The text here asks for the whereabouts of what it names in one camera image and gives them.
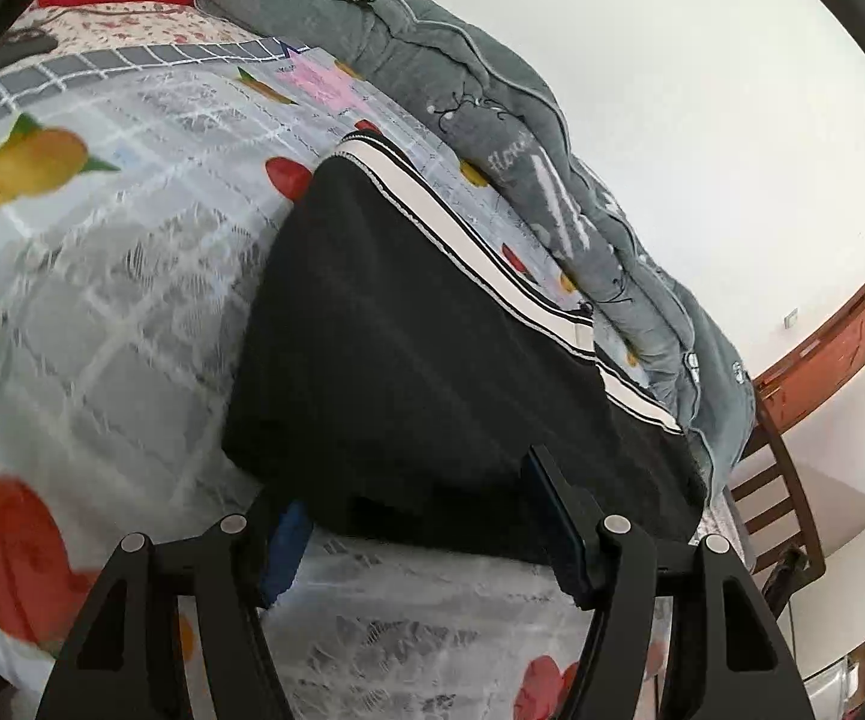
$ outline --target yellow lemon print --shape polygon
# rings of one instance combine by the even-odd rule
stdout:
[[[362,81],[362,76],[360,76],[357,71],[353,70],[351,67],[349,67],[349,65],[345,64],[344,62],[340,62],[340,60],[337,59],[335,60],[335,66],[348,76],[353,76],[354,79],[356,79],[357,81]]]
[[[286,95],[281,95],[275,89],[273,89],[268,84],[263,83],[263,81],[254,79],[253,76],[250,76],[244,69],[239,68],[239,81],[242,81],[243,84],[247,85],[250,89],[259,92],[263,97],[269,98],[270,100],[275,101],[276,103],[282,103],[283,105],[298,105],[299,103],[295,103],[295,101],[290,100],[286,97]]]
[[[461,172],[462,177],[465,178],[474,187],[489,186],[489,182],[486,180],[485,176],[482,175],[482,173],[476,170],[475,167],[470,165],[464,159],[460,159],[459,161],[459,172]]]
[[[91,170],[119,170],[90,156],[79,135],[59,127],[41,127],[29,114],[20,114],[0,145],[0,205],[19,196],[37,196],[65,186]]]

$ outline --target metal screw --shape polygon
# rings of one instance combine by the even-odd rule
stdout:
[[[239,533],[245,526],[247,526],[247,519],[242,514],[230,514],[229,517],[223,517],[223,522],[220,522],[220,530],[229,533],[230,536]]]
[[[124,552],[138,552],[145,543],[146,537],[142,533],[129,533],[128,536],[122,538],[122,541],[119,541],[119,546]]]
[[[632,523],[621,514],[610,514],[609,517],[602,520],[602,524],[606,526],[609,533],[616,533],[618,536],[632,530]]]
[[[732,544],[722,536],[719,536],[718,533],[713,533],[712,536],[709,536],[709,538],[706,539],[706,546],[709,547],[711,552],[715,552],[717,555],[725,555],[730,549],[732,549]]]

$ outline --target white wall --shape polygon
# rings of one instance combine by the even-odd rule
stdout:
[[[829,558],[822,579],[792,596],[791,610],[804,676],[865,641],[865,530]]]
[[[818,0],[436,1],[545,76],[753,374],[865,281],[865,56]],[[865,494],[865,370],[788,444]]]

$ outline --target white stripe trim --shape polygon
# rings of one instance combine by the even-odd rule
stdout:
[[[448,245],[470,271],[474,271],[479,278],[487,282],[498,298],[514,312],[525,317],[529,322],[546,328],[567,346],[582,352],[584,357],[588,357],[589,353],[594,351],[593,340],[588,332],[589,325],[586,322],[576,322],[553,314],[537,300],[532,299],[516,284],[510,274],[507,274],[479,247],[477,242],[466,234],[465,230],[459,227],[453,215],[436,197],[417,186],[415,180],[385,153],[371,143],[356,139],[340,143],[335,153],[354,156],[369,170],[373,170],[386,188],[397,199],[402,200],[407,208],[429,227],[432,234]],[[577,325],[582,325],[583,329],[579,330]],[[588,343],[584,347],[579,345],[579,334],[581,334],[580,338],[588,338]]]
[[[388,145],[388,143],[386,143],[386,137],[385,136],[374,135],[368,131],[357,131],[357,132],[352,132],[349,135],[347,135],[343,139],[343,142],[348,143],[351,140],[366,141],[369,144],[369,146],[373,146],[373,148],[377,148],[383,154],[386,154],[386,156],[388,156],[389,159],[391,159],[396,165],[398,165],[400,167],[400,170],[405,170],[406,174],[410,178],[412,178],[412,180],[415,181],[416,184],[418,184],[430,196],[432,196],[432,198],[436,202],[438,202],[440,205],[443,206],[443,208],[446,209],[446,212],[452,216],[455,224],[458,225],[458,227],[461,230],[465,231],[466,236],[468,238],[472,239],[474,242],[477,242],[479,244],[479,246],[482,247],[482,249],[485,251],[486,256],[493,258],[498,263],[498,268],[500,269],[500,271],[503,274],[506,274],[508,276],[508,274],[510,273],[510,268],[511,268],[511,265],[508,263],[508,261],[506,261],[506,259],[504,259],[500,255],[498,255],[498,253],[496,253],[485,242],[483,242],[482,238],[479,237],[479,235],[476,233],[476,231],[474,231],[474,229],[469,224],[467,224],[466,221],[463,220],[462,217],[460,217],[460,215],[458,215],[455,212],[453,212],[452,210],[450,210],[449,206],[442,202],[442,199],[439,197],[439,195],[436,194],[436,192],[433,190],[433,188],[431,188],[430,185],[426,183],[426,180],[424,180],[421,173],[418,172],[418,170],[416,170],[415,167],[412,166],[412,163],[407,161],[407,159],[405,157],[403,157],[398,151],[396,151],[395,148],[391,148]],[[369,172],[369,170],[370,170],[369,167],[367,167],[366,165],[362,164],[359,161],[357,161],[357,164],[359,165],[359,167],[362,170],[366,170],[367,172]],[[388,197],[388,195],[382,189],[381,189],[381,191],[383,192],[383,196],[386,196],[388,199],[390,199]],[[397,205],[397,207],[400,208],[401,211],[403,211],[403,213],[405,213],[406,215],[410,215],[410,213],[407,212],[407,210],[405,209],[405,207],[402,206],[402,204],[396,202],[396,205]],[[541,306],[544,306],[546,309],[546,312],[548,312],[549,314],[553,314],[556,317],[564,317],[564,319],[568,319],[568,320],[570,320],[570,322],[575,322],[575,324],[582,323],[582,324],[586,325],[590,331],[592,331],[594,324],[595,324],[593,322],[592,317],[587,317],[587,316],[585,316],[585,314],[578,314],[575,311],[567,311],[565,309],[559,308],[559,306],[557,306],[551,300],[549,300],[548,298],[544,298],[543,295],[537,295],[535,290],[532,290],[527,285],[527,283],[525,283],[525,280],[519,277],[519,275],[511,276],[510,280],[520,290],[522,290],[531,300],[535,300]],[[590,346],[590,343],[592,343],[591,340],[580,341],[580,343],[578,343],[578,347],[580,349],[592,348],[592,346]]]
[[[597,367],[599,367],[599,374],[602,375],[602,384],[606,387],[606,396],[613,403],[642,419],[661,425],[666,432],[682,433],[682,428],[666,409],[642,396],[637,389],[626,384],[599,360],[597,360]]]
[[[439,245],[456,264],[477,278],[514,317],[559,341],[570,353],[583,360],[593,360],[599,369],[606,396],[618,408],[642,421],[662,427],[677,435],[682,429],[675,418],[661,405],[627,384],[594,354],[591,325],[587,320],[571,319],[546,308],[537,298],[525,292],[516,277],[498,264],[472,235],[461,225],[432,191],[427,191],[417,178],[393,159],[378,143],[367,139],[349,138],[335,148],[335,155],[349,159],[362,167],[374,185],[401,212],[412,218],[420,229]]]

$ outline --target wooden chair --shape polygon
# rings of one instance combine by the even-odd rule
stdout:
[[[804,586],[817,580],[826,572],[826,560],[822,553],[819,533],[815,528],[813,512],[799,480],[799,474],[796,472],[792,458],[789,456],[789,450],[786,449],[786,444],[783,442],[783,438],[776,429],[776,425],[758,392],[756,392],[756,420],[756,427],[746,444],[746,449],[743,450],[743,459],[762,449],[762,447],[768,446],[774,463],[741,485],[737,485],[736,488],[733,488],[732,494],[734,500],[738,502],[743,498],[748,498],[757,490],[765,488],[767,484],[776,479],[783,480],[786,497],[778,503],[768,506],[765,511],[750,517],[746,522],[746,530],[750,535],[759,533],[763,528],[777,522],[790,512],[795,513],[797,532],[757,555],[756,567],[753,569],[754,575],[767,569],[772,569],[776,575],[780,572],[784,574],[782,582],[789,584],[785,584],[785,588],[778,593],[779,596],[785,597],[782,602],[784,607],[786,601],[789,600],[789,595],[796,590],[803,589]],[[792,560],[789,559],[789,552],[792,550],[801,552],[806,556],[805,565],[796,555],[792,556]]]

